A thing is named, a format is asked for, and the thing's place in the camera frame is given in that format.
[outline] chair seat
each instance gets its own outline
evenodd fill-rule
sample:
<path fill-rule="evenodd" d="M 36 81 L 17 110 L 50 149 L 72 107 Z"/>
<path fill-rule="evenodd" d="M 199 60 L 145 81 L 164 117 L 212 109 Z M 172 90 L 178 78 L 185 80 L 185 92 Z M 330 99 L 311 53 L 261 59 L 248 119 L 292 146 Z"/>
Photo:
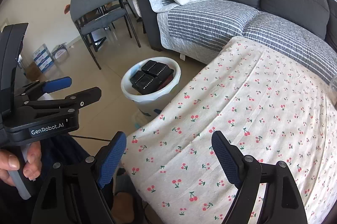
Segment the chair seat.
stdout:
<path fill-rule="evenodd" d="M 93 20 L 89 23 L 87 23 L 86 25 L 84 25 L 80 31 L 82 33 L 82 35 L 86 35 L 89 34 L 97 29 L 101 29 L 101 28 L 105 28 L 108 27 L 110 23 L 112 23 L 113 21 L 123 17 L 125 15 L 125 9 L 122 8 L 118 8 L 115 9 L 111 12 L 109 12 L 107 15 L 105 15 L 104 17 L 101 17 L 99 19 Z"/>
<path fill-rule="evenodd" d="M 129 3 L 127 1 L 124 1 L 123 4 L 128 5 Z M 112 10 L 115 10 L 115 9 L 119 8 L 119 7 L 121 7 L 120 4 L 112 5 L 111 7 L 107 8 L 107 11 L 110 12 Z"/>

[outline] dark clothing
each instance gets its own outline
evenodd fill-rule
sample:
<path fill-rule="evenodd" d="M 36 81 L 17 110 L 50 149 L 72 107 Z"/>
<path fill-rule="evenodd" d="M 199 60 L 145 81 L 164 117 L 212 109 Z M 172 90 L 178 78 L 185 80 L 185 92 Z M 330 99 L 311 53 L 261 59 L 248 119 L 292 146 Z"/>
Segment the dark clothing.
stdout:
<path fill-rule="evenodd" d="M 41 152 L 41 176 L 35 181 L 39 189 L 55 162 L 61 162 L 63 165 L 76 164 L 89 156 L 69 134 L 42 140 Z M 30 224 L 36 199 L 37 195 L 22 200 L 15 187 L 0 180 L 0 223 Z"/>

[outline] handle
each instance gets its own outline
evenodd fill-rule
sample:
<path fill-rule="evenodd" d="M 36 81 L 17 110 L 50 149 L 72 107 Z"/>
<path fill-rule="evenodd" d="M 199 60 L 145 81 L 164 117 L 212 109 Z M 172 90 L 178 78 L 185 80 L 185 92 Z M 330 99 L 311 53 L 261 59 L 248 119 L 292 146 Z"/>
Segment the handle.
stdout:
<path fill-rule="evenodd" d="M 25 167 L 25 164 L 27 162 L 27 151 L 29 146 L 30 144 L 6 148 L 6 150 L 16 155 L 19 159 L 20 169 L 17 171 L 8 171 L 8 173 L 19 192 L 19 195 L 24 200 L 29 199 L 36 193 L 34 181 L 29 180 L 23 174 L 23 168 Z"/>
<path fill-rule="evenodd" d="M 109 184 L 119 161 L 126 148 L 126 136 L 118 131 L 107 146 L 103 146 L 95 155 L 97 160 L 95 164 L 94 177 L 98 186 L 103 189 Z"/>
<path fill-rule="evenodd" d="M 42 91 L 44 93 L 53 93 L 55 91 L 68 88 L 71 86 L 71 83 L 72 81 L 70 77 L 46 81 L 42 87 Z"/>
<path fill-rule="evenodd" d="M 231 145 L 221 131 L 212 134 L 212 147 L 228 181 L 240 189 L 245 179 L 242 162 L 243 154 L 235 145 Z"/>

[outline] blanket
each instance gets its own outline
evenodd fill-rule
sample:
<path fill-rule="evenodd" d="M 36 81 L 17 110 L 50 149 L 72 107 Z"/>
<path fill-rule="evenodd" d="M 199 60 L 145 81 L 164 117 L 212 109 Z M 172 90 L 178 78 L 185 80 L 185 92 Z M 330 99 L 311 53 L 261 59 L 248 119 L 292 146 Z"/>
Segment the blanket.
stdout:
<path fill-rule="evenodd" d="M 134 4 L 134 9 L 136 10 L 138 16 L 142 16 L 140 13 L 140 8 L 137 0 L 132 0 Z M 149 0 L 151 8 L 156 13 L 170 11 L 171 9 L 178 6 L 178 4 L 173 0 Z"/>
<path fill-rule="evenodd" d="M 328 85 L 301 64 L 234 37 L 158 117 L 128 137 L 122 163 L 165 223 L 221 223 L 237 190 L 211 145 L 220 130 L 244 155 L 286 162 L 308 223 L 321 223 L 337 197 L 336 98 L 328 94 Z M 265 186 L 250 223 L 258 220 Z"/>
<path fill-rule="evenodd" d="M 157 14 L 161 43 L 208 64 L 234 36 L 243 36 L 292 58 L 329 84 L 337 53 L 310 31 L 245 4 L 208 0 Z"/>

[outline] white bucket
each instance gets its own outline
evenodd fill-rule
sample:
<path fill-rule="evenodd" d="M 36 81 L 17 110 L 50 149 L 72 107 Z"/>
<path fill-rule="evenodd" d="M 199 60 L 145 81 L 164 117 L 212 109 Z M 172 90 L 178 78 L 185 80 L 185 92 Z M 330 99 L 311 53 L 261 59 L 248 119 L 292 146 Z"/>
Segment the white bucket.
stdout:
<path fill-rule="evenodd" d="M 141 67 L 149 60 L 167 64 L 169 68 L 174 70 L 173 80 L 157 92 L 147 95 L 136 95 L 138 92 L 132 87 L 130 78 L 136 73 L 136 71 L 140 70 Z M 125 73 L 121 82 L 122 92 L 125 97 L 133 100 L 136 103 L 138 109 L 151 120 L 159 115 L 159 113 L 165 108 L 165 106 L 168 105 L 178 93 L 177 91 L 180 75 L 180 67 L 176 61 L 166 57 L 150 58 L 137 63 Z"/>

